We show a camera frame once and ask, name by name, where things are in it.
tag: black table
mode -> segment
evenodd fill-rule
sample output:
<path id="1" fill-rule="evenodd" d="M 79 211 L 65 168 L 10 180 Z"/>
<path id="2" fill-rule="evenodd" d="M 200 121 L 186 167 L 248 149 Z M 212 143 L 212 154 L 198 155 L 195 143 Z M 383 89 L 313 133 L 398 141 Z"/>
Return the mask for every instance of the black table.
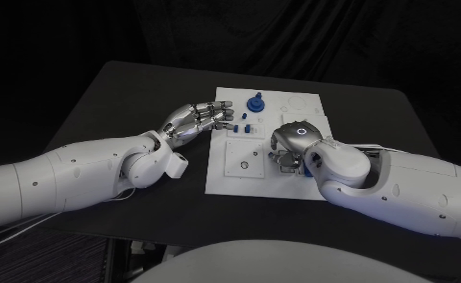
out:
<path id="1" fill-rule="evenodd" d="M 395 90 L 110 62 L 48 145 L 128 137 L 157 130 L 186 103 L 215 100 L 216 87 L 319 93 L 336 138 L 438 157 L 405 95 Z M 211 134 L 177 151 L 182 179 L 164 176 L 118 202 L 52 218 L 45 227 L 179 246 L 245 239 L 326 245 L 402 269 L 461 276 L 461 240 L 428 236 L 329 202 L 205 194 Z"/>

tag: white board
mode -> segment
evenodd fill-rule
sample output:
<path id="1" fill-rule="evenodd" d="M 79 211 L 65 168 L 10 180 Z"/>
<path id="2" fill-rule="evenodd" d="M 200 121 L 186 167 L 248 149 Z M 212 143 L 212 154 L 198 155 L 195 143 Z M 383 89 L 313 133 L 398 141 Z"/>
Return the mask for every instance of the white board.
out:
<path id="1" fill-rule="evenodd" d="M 258 92 L 262 93 L 265 108 L 260 113 L 254 113 L 247 108 L 247 101 Z M 307 120 L 324 137 L 332 135 L 320 96 L 307 93 L 218 88 L 216 101 L 234 102 L 232 124 L 239 127 L 236 133 L 226 130 L 212 131 L 206 194 L 324 200 L 316 180 L 304 175 L 304 169 L 281 169 L 268 157 L 270 152 L 278 154 L 287 150 L 280 143 L 277 151 L 271 149 L 272 132 L 283 124 Z M 245 133 L 247 125 L 252 127 L 251 133 Z M 258 145 L 261 154 L 255 155 Z"/>

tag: robotic hand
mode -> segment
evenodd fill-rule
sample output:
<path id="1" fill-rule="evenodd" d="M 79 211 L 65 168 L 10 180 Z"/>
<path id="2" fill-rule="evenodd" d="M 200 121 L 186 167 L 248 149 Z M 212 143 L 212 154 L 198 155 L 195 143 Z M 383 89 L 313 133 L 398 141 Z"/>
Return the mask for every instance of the robotic hand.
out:
<path id="1" fill-rule="evenodd" d="M 307 121 L 274 131 L 272 150 L 278 142 L 288 153 L 271 153 L 271 159 L 288 168 L 304 161 L 329 202 L 412 231 L 461 237 L 460 166 L 373 144 L 324 139 Z"/>
<path id="2" fill-rule="evenodd" d="M 65 145 L 25 162 L 0 166 L 0 225 L 85 208 L 130 188 L 151 186 L 187 167 L 173 149 L 212 129 L 234 129 L 231 101 L 185 105 L 160 130 L 137 137 Z"/>

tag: gray carpet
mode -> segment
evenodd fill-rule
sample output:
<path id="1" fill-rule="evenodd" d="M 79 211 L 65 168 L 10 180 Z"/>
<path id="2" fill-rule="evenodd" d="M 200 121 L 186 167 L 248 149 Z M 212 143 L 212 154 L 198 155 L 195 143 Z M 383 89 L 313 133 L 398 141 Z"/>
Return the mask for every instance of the gray carpet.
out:
<path id="1" fill-rule="evenodd" d="M 33 228 L 0 245 L 0 282 L 100 282 L 105 247 L 105 238 Z"/>

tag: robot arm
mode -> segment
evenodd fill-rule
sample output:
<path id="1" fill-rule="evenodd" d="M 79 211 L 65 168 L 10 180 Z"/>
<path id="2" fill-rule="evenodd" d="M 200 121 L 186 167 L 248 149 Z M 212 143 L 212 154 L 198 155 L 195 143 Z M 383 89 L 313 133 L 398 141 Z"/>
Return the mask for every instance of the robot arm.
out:
<path id="1" fill-rule="evenodd" d="M 78 142 L 0 166 L 0 224 L 85 208 L 151 186 L 164 172 L 180 178 L 189 163 L 173 149 L 205 130 L 234 129 L 222 122 L 234 119 L 231 106 L 229 101 L 186 105 L 157 132 Z"/>
<path id="2" fill-rule="evenodd" d="M 391 150 L 362 152 L 323 139 L 306 121 L 275 130 L 272 147 L 277 142 L 296 154 L 272 160 L 288 166 L 301 155 L 329 202 L 417 232 L 461 237 L 460 166 Z"/>

